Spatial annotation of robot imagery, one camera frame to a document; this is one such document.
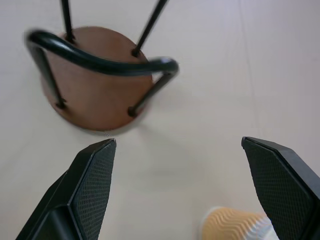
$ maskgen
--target black metal leg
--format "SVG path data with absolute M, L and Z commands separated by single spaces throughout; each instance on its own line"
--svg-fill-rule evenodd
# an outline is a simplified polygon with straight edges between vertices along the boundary
M 62 7 L 64 26 L 65 26 L 65 31 L 66 31 L 65 40 L 67 40 L 69 43 L 73 44 L 75 36 L 72 33 L 69 0 L 61 0 L 61 7 Z
M 52 94 L 54 95 L 56 99 L 56 106 L 60 109 L 64 109 L 66 107 L 65 101 L 60 94 L 58 85 L 56 83 L 55 77 L 51 71 L 47 56 L 45 52 L 37 46 L 34 46 L 32 44 L 28 44 L 28 49 L 31 53 L 31 56 L 33 60 L 35 61 L 35 64 L 39 68 L 42 76 L 46 80 L 46 82 L 49 85 L 49 88 L 52 91 Z
M 176 74 L 164 73 L 160 79 L 150 88 L 149 91 L 134 105 L 128 108 L 128 115 L 136 117 L 138 112 L 145 106 L 150 98 L 152 98 L 164 85 L 166 85 Z
M 132 56 L 134 57 L 138 57 L 140 49 L 142 47 L 142 45 L 145 43 L 149 33 L 151 32 L 153 26 L 155 25 L 162 9 L 164 8 L 164 6 L 166 5 L 168 0 L 159 0 L 159 2 L 157 3 L 150 19 L 149 22 L 147 23 L 142 36 L 140 37 L 140 40 L 138 42 L 138 44 L 136 45 L 135 49 L 132 50 Z

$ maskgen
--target floor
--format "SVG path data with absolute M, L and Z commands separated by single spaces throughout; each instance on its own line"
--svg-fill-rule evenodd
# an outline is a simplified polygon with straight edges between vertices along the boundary
M 74 26 L 133 41 L 156 0 L 71 0 Z M 49 106 L 23 32 L 63 31 L 59 1 L 0 3 L 0 233 L 14 239 L 77 152 L 117 141 L 100 240 L 195 240 L 212 206 L 262 211 L 242 136 L 294 149 L 320 175 L 320 1 L 171 0 L 143 48 L 179 76 L 143 118 L 109 133 Z

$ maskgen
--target light gray floor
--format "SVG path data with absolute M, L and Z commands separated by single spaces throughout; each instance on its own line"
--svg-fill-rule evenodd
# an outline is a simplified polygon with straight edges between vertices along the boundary
M 155 0 L 71 0 L 74 26 L 137 41 Z M 192 240 L 212 206 L 261 211 L 242 136 L 294 149 L 319 175 L 320 1 L 171 0 L 143 51 L 179 76 L 117 140 L 100 240 Z M 63 31 L 58 0 L 0 3 L 0 234 L 14 239 L 76 153 L 106 138 L 60 118 L 23 44 Z

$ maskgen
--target mesh texture pad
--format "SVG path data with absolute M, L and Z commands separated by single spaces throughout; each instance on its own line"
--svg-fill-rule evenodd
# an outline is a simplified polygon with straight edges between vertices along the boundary
M 97 240 L 109 199 L 115 143 L 98 151 L 73 199 L 74 216 L 85 240 Z
M 242 145 L 256 194 L 279 239 L 300 239 L 313 210 L 313 200 L 274 151 L 248 140 Z

